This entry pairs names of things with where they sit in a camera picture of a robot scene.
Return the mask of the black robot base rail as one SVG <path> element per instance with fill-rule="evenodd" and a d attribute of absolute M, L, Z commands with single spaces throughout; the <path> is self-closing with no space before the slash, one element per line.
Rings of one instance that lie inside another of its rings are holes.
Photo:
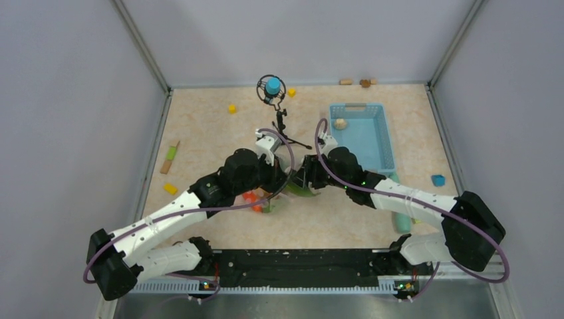
<path fill-rule="evenodd" d="M 388 249 L 225 249 L 214 251 L 196 270 L 180 278 L 216 279 L 228 288 L 364 288 L 386 277 L 409 281 L 430 275 L 432 265 L 411 265 Z"/>

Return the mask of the dark green cucumber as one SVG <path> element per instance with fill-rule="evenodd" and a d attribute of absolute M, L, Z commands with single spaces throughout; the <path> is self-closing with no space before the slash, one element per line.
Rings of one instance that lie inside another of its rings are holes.
<path fill-rule="evenodd" d="M 311 198 L 319 196 L 321 193 L 319 191 L 313 191 L 308 187 L 303 187 L 290 181 L 283 190 L 284 193 L 290 194 L 295 197 Z"/>

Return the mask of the smooth orange carrot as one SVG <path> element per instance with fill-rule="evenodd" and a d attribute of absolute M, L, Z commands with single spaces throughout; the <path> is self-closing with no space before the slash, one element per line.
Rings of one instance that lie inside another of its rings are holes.
<path fill-rule="evenodd" d="M 247 204 L 253 203 L 251 209 L 254 212 L 256 213 L 263 212 L 263 205 L 261 203 L 257 205 L 257 203 L 263 199 L 263 193 L 261 191 L 248 191 L 243 193 L 242 197 L 245 203 Z"/>

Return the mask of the clear pink zip top bag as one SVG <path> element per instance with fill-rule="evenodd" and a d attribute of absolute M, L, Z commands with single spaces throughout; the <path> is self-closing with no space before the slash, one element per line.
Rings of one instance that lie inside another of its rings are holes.
<path fill-rule="evenodd" d="M 304 198 L 304 197 L 295 197 L 295 196 L 292 196 L 290 194 L 286 194 L 286 193 L 283 192 L 285 186 L 290 181 L 293 181 L 293 178 L 292 178 L 292 180 L 288 181 L 288 173 L 290 172 L 289 160 L 279 158 L 279 159 L 277 159 L 275 167 L 284 169 L 285 176 L 280 177 L 273 185 L 258 187 L 256 189 L 251 190 L 251 191 L 261 191 L 263 193 L 263 199 L 260 202 L 258 202 L 257 205 L 260 204 L 260 203 L 262 205 L 264 205 L 265 203 L 267 203 L 268 201 L 270 201 L 272 199 L 280 200 L 281 206 L 277 210 L 281 210 L 282 208 L 284 208 L 284 206 L 289 205 L 294 200 L 296 200 L 298 198 Z M 242 200 L 242 204 L 244 204 L 244 205 L 247 204 L 243 200 L 242 195 L 241 195 L 241 200 Z"/>

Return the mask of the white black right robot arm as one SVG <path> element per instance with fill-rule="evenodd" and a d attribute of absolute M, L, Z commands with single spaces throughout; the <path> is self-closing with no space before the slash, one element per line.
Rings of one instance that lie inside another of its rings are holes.
<path fill-rule="evenodd" d="M 334 186 L 354 203 L 418 219 L 433 228 L 427 235 L 405 235 L 390 255 L 399 274 L 423 262 L 451 262 L 474 272 L 486 269 L 506 230 L 482 198 L 471 191 L 438 195 L 402 185 L 362 168 L 346 147 L 322 156 L 305 156 L 293 181 L 304 189 Z"/>

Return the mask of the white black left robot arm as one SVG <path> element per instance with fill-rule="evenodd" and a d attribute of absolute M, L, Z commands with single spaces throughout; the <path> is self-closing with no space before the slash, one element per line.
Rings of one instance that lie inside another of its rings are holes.
<path fill-rule="evenodd" d="M 235 198 L 264 187 L 277 195 L 295 171 L 294 154 L 283 167 L 271 150 L 234 151 L 217 171 L 199 178 L 177 198 L 142 220 L 123 228 L 99 229 L 89 239 L 83 281 L 97 285 L 103 299 L 128 294 L 139 282 L 181 270 L 206 274 L 213 266 L 210 245 L 201 237 L 176 247 L 159 245 L 181 230 L 236 210 Z"/>

